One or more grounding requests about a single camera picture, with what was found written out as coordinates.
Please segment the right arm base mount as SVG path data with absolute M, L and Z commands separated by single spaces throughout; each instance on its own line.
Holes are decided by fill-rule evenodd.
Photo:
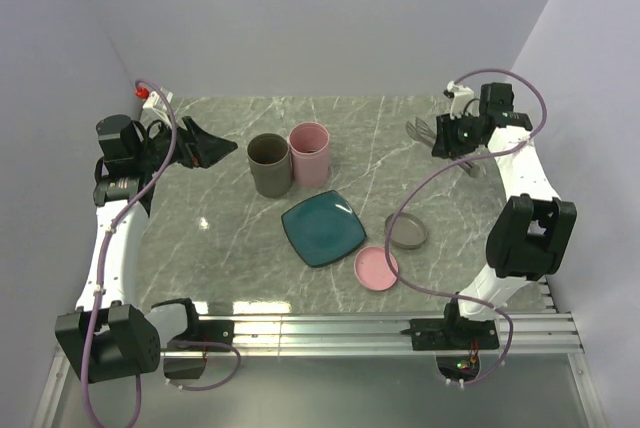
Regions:
M 437 351 L 436 366 L 446 381 L 466 383 L 481 371 L 480 352 L 500 347 L 493 321 L 469 321 L 455 315 L 451 319 L 411 319 L 400 332 L 408 336 L 413 351 Z

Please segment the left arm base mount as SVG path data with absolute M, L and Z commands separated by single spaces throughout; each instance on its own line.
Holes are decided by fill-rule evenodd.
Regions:
M 163 373 L 172 381 L 198 380 L 205 372 L 210 353 L 230 353 L 222 347 L 233 345 L 235 323 L 231 320 L 205 320 L 194 334 L 171 340 L 164 350 Z

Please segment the grey cylindrical container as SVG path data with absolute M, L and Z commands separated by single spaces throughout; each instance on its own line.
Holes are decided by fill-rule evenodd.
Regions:
M 288 142 L 275 133 L 254 137 L 247 146 L 249 168 L 257 192 L 267 198 L 279 198 L 293 181 Z

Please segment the metal serving tongs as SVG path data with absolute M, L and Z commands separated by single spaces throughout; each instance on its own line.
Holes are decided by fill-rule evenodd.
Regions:
M 414 122 L 407 121 L 405 123 L 405 130 L 412 140 L 419 142 L 428 148 L 434 147 L 436 133 L 421 118 L 416 117 Z M 471 178 L 478 178 L 481 173 L 480 167 L 472 162 L 462 163 L 459 165 L 459 168 Z

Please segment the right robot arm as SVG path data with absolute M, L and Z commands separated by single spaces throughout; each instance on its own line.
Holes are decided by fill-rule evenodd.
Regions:
M 442 337 L 461 348 L 519 289 L 557 272 L 577 208 L 561 200 L 548 181 L 530 118 L 514 110 L 511 85 L 485 84 L 475 94 L 450 82 L 444 94 L 451 107 L 436 119 L 433 156 L 462 159 L 485 147 L 495 157 L 506 197 L 486 241 L 485 266 L 445 310 Z

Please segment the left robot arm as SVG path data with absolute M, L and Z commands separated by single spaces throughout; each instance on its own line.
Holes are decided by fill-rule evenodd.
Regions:
M 149 313 L 137 307 L 135 270 L 154 195 L 146 185 L 164 162 L 206 169 L 238 146 L 207 133 L 189 116 L 176 129 L 155 124 L 159 130 L 153 133 L 127 115 L 113 115 L 96 126 L 103 155 L 94 172 L 94 253 L 74 312 L 55 324 L 73 370 L 90 384 L 153 372 L 169 342 L 190 350 L 202 338 L 189 298 L 157 303 Z

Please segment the pink cylindrical container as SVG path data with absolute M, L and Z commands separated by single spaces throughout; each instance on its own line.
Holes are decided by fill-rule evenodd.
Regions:
M 295 181 L 303 187 L 320 187 L 329 177 L 330 135 L 316 122 L 295 126 L 289 134 Z

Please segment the aluminium rail frame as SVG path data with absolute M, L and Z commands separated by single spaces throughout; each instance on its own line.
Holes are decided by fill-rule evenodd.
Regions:
M 140 381 L 83 390 L 57 355 L 37 422 L 87 427 L 90 400 L 106 426 L 122 427 L 603 427 L 606 418 L 573 317 L 559 311 L 541 279 L 511 300 L 500 337 L 506 358 L 480 355 L 483 380 L 446 381 L 441 353 L 413 351 L 400 332 L 411 319 L 440 316 L 444 301 L 417 285 L 456 292 L 484 262 L 484 243 L 502 208 L 496 166 L 478 178 L 455 169 L 410 205 L 426 243 L 395 256 L 404 281 L 385 292 L 361 286 L 354 260 L 308 267 L 294 252 L 281 215 L 310 196 L 292 188 L 259 195 L 245 146 L 256 135 L 286 135 L 314 121 L 331 136 L 336 190 L 379 245 L 384 222 L 438 163 L 405 123 L 431 121 L 440 96 L 179 98 L 179 115 L 234 140 L 239 150 L 207 170 L 168 169 L 158 184 L 135 271 L 143 309 L 193 300 L 201 318 L 235 323 L 231 353 L 210 353 L 198 380 L 172 381 L 162 363 Z

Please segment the teal square plate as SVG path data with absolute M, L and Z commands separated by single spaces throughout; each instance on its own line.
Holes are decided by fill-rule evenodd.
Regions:
M 281 224 L 296 254 L 311 268 L 343 259 L 367 239 L 362 222 L 336 190 L 299 202 L 281 215 Z

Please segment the grey round lid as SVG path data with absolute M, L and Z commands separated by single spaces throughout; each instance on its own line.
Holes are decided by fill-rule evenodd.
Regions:
M 393 214 L 385 219 L 385 233 L 391 227 Z M 401 213 L 391 232 L 390 243 L 398 248 L 413 250 L 420 248 L 427 240 L 428 231 L 426 225 L 417 216 L 411 213 Z

